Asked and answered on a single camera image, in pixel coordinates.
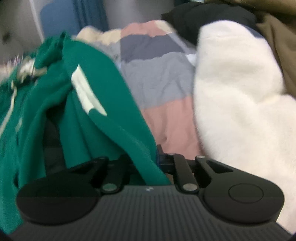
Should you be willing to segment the green hooded sweatshirt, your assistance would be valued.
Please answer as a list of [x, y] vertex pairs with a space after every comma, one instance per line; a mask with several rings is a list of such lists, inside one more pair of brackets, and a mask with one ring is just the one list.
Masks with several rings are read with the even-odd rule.
[[16, 195], [26, 184], [124, 154], [146, 185], [170, 183], [116, 64], [66, 33], [46, 39], [1, 83], [1, 230], [23, 223]]

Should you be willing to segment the white fluffy blanket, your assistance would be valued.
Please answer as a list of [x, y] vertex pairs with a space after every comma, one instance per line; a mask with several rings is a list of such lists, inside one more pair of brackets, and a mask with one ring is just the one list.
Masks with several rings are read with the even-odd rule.
[[201, 27], [193, 103], [205, 153], [277, 184], [278, 222], [295, 232], [295, 99], [264, 37], [227, 20]]

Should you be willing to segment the pastel patchwork bed cover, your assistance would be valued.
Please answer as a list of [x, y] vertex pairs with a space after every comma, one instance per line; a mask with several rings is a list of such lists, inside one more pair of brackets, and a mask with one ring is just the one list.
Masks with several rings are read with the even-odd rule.
[[84, 27], [76, 36], [107, 54], [165, 153], [194, 159], [202, 153], [194, 121], [196, 49], [166, 21], [132, 23], [102, 32]]

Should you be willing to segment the dark jacket on bed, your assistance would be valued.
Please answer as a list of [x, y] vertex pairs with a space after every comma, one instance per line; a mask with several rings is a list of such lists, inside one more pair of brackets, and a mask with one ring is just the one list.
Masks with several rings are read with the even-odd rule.
[[261, 36], [256, 26], [256, 16], [240, 6], [229, 4], [189, 2], [162, 14], [161, 19], [167, 21], [182, 38], [194, 45], [197, 44], [201, 27], [223, 20], [239, 23], [254, 36]]

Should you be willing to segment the blue curtain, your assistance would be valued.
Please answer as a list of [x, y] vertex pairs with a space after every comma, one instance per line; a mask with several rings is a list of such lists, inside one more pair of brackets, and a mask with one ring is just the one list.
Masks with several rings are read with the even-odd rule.
[[109, 30], [102, 0], [75, 0], [74, 10], [80, 29], [86, 26], [93, 26], [103, 32]]

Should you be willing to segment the blue chair cushion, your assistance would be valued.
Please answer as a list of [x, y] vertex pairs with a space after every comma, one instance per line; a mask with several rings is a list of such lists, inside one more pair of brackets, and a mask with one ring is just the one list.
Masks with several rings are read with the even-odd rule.
[[58, 36], [62, 32], [76, 35], [81, 27], [75, 7], [76, 1], [50, 1], [40, 12], [44, 37]]

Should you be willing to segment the brown garment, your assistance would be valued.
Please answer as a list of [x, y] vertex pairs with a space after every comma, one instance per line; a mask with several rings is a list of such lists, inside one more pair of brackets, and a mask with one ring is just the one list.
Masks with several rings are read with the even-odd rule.
[[295, 1], [219, 1], [217, 20], [201, 29], [218, 56], [223, 83], [238, 81], [255, 100], [295, 97]]

